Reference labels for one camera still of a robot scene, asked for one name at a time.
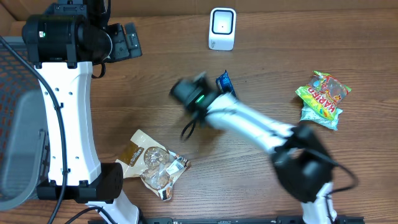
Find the blue Oreo cookie pack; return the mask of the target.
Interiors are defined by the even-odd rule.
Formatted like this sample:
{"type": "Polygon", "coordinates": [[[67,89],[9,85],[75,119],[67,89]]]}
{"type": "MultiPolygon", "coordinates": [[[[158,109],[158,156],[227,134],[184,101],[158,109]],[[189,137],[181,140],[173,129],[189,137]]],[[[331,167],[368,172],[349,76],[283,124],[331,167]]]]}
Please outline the blue Oreo cookie pack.
{"type": "Polygon", "coordinates": [[[237,97],[227,70],[215,80],[215,83],[220,92],[231,93],[235,98],[237,97]]]}

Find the beige brown cookie bag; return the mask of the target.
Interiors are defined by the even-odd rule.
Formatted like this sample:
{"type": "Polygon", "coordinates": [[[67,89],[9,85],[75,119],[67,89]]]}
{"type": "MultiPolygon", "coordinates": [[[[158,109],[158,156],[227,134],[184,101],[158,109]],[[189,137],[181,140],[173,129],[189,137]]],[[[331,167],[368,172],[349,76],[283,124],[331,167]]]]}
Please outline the beige brown cookie bag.
{"type": "Polygon", "coordinates": [[[116,159],[122,165],[123,177],[139,177],[161,200],[172,198],[178,178],[190,167],[190,161],[170,151],[138,129],[116,159]]]}

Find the mint green wipes pack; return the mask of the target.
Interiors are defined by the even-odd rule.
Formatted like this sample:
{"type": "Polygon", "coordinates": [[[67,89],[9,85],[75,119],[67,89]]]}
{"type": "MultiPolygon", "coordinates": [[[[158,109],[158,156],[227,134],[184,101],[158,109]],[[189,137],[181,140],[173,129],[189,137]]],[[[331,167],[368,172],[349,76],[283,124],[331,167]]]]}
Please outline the mint green wipes pack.
{"type": "Polygon", "coordinates": [[[328,120],[320,115],[318,115],[309,105],[303,104],[300,121],[313,121],[326,128],[332,129],[334,131],[338,130],[339,115],[343,112],[341,109],[337,109],[335,118],[333,120],[328,120]]]}

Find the Haribo gummy worms bag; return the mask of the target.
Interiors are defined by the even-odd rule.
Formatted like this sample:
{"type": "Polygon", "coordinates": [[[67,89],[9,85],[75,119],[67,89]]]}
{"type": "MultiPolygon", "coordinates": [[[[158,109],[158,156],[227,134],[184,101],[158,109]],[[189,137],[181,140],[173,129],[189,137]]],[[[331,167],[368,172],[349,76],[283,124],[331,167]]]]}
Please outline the Haribo gummy worms bag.
{"type": "Polygon", "coordinates": [[[329,73],[314,71],[309,83],[300,86],[295,92],[317,115],[333,120],[337,105],[351,92],[351,88],[329,73]]]}

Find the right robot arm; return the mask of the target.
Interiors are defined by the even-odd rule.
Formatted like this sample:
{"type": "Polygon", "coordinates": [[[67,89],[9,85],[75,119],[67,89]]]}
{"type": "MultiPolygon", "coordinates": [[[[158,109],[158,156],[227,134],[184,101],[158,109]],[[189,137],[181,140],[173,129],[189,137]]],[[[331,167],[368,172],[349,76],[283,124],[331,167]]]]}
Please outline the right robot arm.
{"type": "Polygon", "coordinates": [[[263,115],[231,92],[211,86],[205,73],[193,80],[180,79],[170,95],[192,115],[184,128],[189,133],[197,123],[206,123],[214,129],[233,131],[262,149],[280,185],[301,203],[305,223],[336,222],[330,197],[336,162],[311,128],[263,115]]]}

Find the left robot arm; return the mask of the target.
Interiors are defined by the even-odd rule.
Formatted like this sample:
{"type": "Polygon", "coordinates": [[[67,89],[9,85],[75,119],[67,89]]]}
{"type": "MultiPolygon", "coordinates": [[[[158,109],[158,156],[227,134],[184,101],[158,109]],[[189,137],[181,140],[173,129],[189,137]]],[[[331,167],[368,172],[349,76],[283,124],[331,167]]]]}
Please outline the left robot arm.
{"type": "Polygon", "coordinates": [[[95,149],[90,87],[95,65],[141,56],[124,27],[110,24],[110,1],[59,1],[26,20],[22,39],[42,90],[50,164],[37,186],[41,200],[74,200],[107,223],[143,222],[123,192],[121,164],[101,162],[95,149]]]}

